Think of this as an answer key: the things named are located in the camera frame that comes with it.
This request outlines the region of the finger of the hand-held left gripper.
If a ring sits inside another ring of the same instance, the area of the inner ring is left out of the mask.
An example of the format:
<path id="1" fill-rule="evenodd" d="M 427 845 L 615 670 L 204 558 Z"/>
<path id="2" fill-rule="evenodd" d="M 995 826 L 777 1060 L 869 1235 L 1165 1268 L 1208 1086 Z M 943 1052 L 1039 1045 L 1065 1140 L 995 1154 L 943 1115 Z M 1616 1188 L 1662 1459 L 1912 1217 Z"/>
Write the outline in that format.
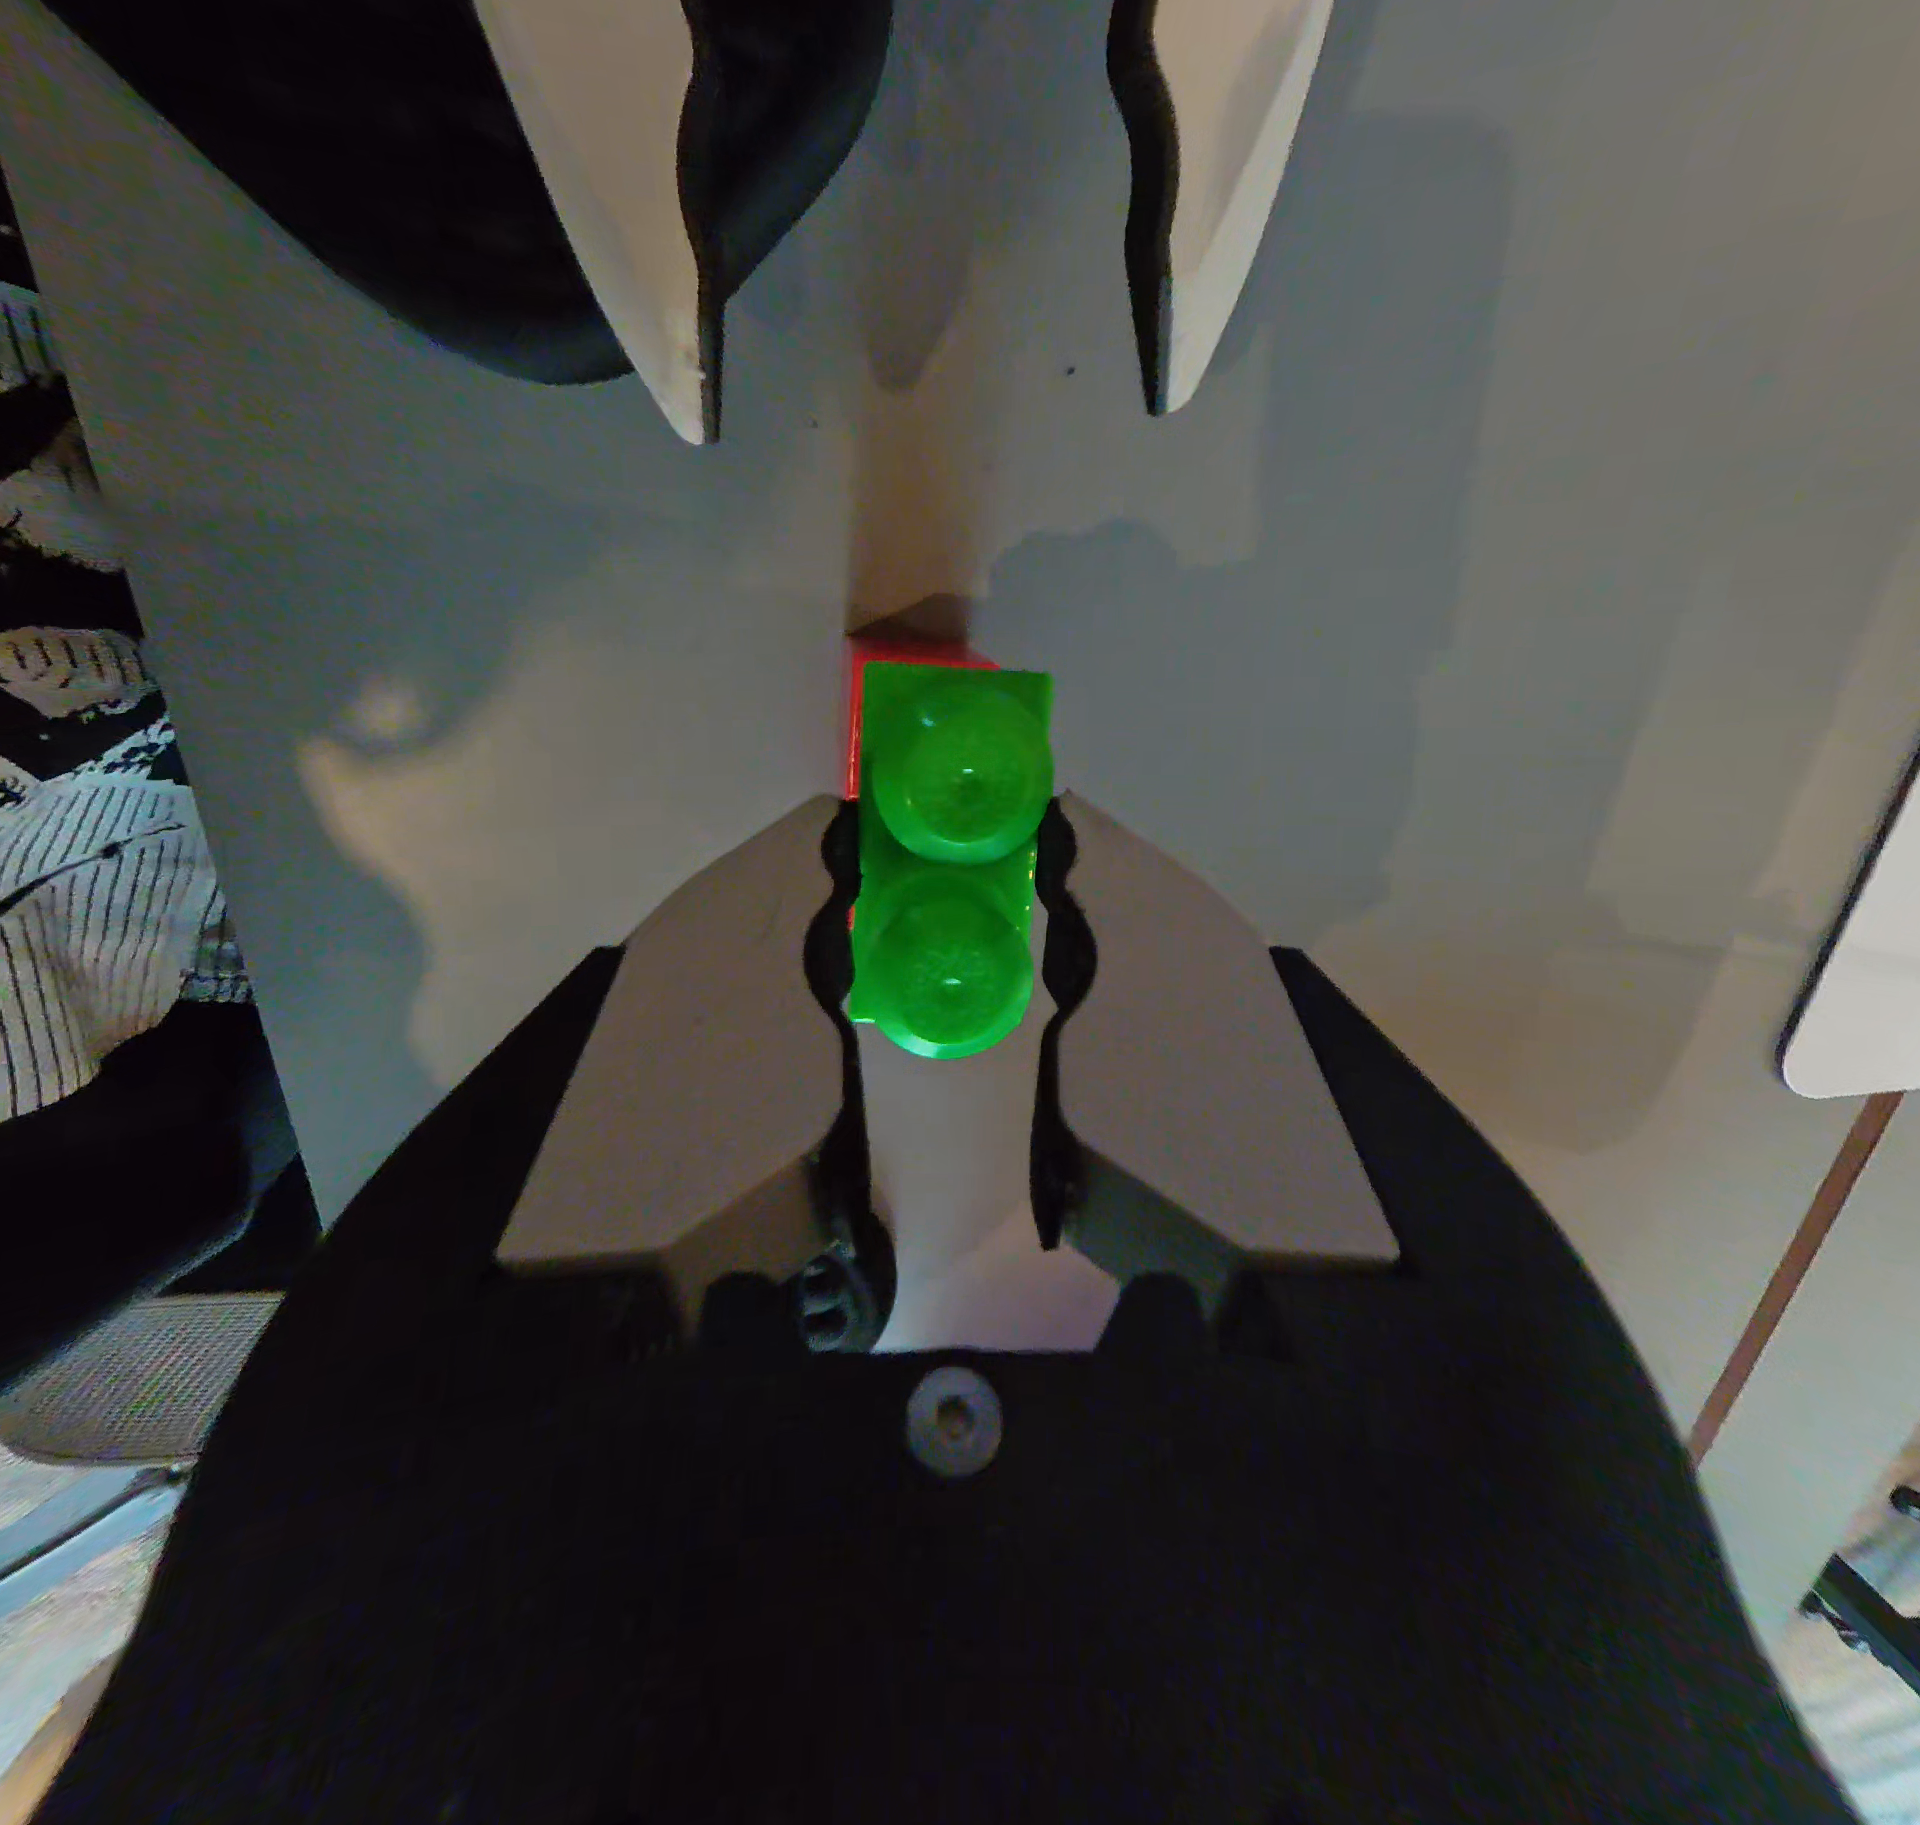
<path id="1" fill-rule="evenodd" d="M 1208 373 L 1259 250 L 1333 0 L 1111 0 L 1128 298 L 1150 418 Z"/>
<path id="2" fill-rule="evenodd" d="M 716 444 L 720 301 L 682 200 L 700 77 L 682 0 L 471 3 L 612 342 L 666 428 Z"/>

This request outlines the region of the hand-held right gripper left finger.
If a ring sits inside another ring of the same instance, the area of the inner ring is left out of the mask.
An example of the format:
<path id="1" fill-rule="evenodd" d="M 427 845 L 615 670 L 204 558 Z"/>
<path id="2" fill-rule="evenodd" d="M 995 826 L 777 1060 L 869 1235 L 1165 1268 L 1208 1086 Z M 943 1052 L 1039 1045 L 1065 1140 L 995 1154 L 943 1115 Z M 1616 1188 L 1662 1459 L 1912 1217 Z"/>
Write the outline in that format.
<path id="1" fill-rule="evenodd" d="M 500 1235 L 504 1268 L 800 1268 L 830 1246 L 809 1159 L 843 1042 L 805 977 L 832 898 L 809 798 L 670 890 L 623 943 Z"/>

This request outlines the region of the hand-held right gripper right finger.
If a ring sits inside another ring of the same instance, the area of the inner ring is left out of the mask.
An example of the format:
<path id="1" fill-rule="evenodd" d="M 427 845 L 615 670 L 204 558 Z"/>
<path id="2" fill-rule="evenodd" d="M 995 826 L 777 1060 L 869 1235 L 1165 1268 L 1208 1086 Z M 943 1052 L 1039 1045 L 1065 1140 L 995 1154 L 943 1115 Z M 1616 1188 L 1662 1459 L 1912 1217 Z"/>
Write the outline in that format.
<path id="1" fill-rule="evenodd" d="M 1398 1235 L 1259 932 L 1077 792 L 1046 810 L 1035 902 L 1039 1250 L 1097 1268 L 1392 1268 Z"/>

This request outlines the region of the green mega block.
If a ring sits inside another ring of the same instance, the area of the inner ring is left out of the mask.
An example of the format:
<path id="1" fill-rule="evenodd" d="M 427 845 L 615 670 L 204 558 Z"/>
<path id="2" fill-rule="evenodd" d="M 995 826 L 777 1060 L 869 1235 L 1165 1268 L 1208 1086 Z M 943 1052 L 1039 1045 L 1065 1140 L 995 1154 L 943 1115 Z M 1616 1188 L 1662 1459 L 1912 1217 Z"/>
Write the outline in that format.
<path id="1" fill-rule="evenodd" d="M 907 670 L 869 670 L 877 691 Z M 923 1060 L 1001 1045 L 1035 984 L 1034 894 L 1053 803 L 1053 679 L 1025 666 L 951 670 L 974 684 L 907 762 L 869 756 L 854 801 L 860 894 L 852 902 L 847 1018 Z"/>

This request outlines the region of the red single-stud mega block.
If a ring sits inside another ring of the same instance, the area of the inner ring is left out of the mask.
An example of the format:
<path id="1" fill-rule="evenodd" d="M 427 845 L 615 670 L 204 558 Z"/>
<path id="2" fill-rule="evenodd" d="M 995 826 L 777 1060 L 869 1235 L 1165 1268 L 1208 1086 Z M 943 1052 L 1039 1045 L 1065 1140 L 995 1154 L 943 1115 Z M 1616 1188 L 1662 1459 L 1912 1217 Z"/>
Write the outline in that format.
<path id="1" fill-rule="evenodd" d="M 907 679 L 882 679 L 877 700 L 877 733 L 869 730 L 871 700 L 869 670 L 892 666 Z M 892 767 L 907 779 L 907 762 L 920 752 L 925 733 L 947 721 L 951 703 L 968 703 L 974 684 L 951 679 L 951 670 L 1001 670 L 995 661 L 979 654 L 957 640 L 925 640 L 907 632 L 869 632 L 847 640 L 843 661 L 843 801 L 854 803 L 871 780 L 869 756 Z"/>

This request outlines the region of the black-and-white patterned garment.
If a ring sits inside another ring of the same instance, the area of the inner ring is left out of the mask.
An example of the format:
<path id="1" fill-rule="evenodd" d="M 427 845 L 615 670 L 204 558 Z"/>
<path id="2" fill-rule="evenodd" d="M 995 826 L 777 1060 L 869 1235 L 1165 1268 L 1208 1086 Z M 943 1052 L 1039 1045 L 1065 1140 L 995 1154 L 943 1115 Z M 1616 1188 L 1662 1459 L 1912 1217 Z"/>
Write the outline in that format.
<path id="1" fill-rule="evenodd" d="M 39 285 L 2 278 L 2 1117 L 182 1005 L 250 977 Z"/>

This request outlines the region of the white tabletop display stand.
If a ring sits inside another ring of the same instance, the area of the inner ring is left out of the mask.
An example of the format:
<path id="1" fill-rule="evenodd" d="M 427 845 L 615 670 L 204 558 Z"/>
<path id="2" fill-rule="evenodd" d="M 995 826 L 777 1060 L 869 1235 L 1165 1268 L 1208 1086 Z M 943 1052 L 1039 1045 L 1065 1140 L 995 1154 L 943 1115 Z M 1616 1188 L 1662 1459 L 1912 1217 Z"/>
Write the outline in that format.
<path id="1" fill-rule="evenodd" d="M 1777 1042 L 1803 1099 L 1917 1093 L 1917 756 Z"/>

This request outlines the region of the black office chair base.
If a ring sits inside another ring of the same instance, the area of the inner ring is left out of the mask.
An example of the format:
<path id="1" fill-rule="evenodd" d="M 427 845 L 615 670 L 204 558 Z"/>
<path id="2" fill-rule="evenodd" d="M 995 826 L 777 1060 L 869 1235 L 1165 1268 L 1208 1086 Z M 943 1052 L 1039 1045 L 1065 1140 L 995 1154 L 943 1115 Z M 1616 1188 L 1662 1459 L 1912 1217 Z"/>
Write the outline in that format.
<path id="1" fill-rule="evenodd" d="M 1798 1617 L 1841 1650 L 1891 1672 L 1917 1696 L 1917 1482 L 1900 1479 L 1869 1515 L 1866 1533 L 1826 1558 Z"/>

